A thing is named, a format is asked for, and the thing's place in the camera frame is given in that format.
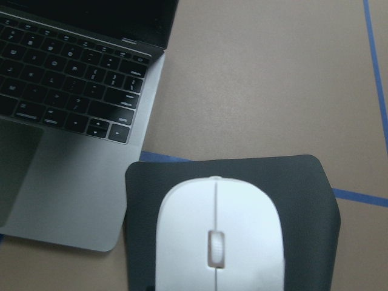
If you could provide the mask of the white computer mouse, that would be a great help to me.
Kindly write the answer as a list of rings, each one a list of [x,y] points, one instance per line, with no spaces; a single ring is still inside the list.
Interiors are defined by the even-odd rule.
[[[156,225],[156,290],[284,290],[278,211],[251,183],[213,176],[174,186]]]

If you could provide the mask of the grey laptop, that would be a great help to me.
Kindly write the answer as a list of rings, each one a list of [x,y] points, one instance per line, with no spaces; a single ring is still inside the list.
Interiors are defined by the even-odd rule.
[[[1,2],[1,233],[108,252],[177,1]]]

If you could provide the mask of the black mouse pad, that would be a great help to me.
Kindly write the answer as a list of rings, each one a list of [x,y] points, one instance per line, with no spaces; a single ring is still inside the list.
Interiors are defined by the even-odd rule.
[[[135,162],[130,290],[329,290],[341,225],[312,155]]]

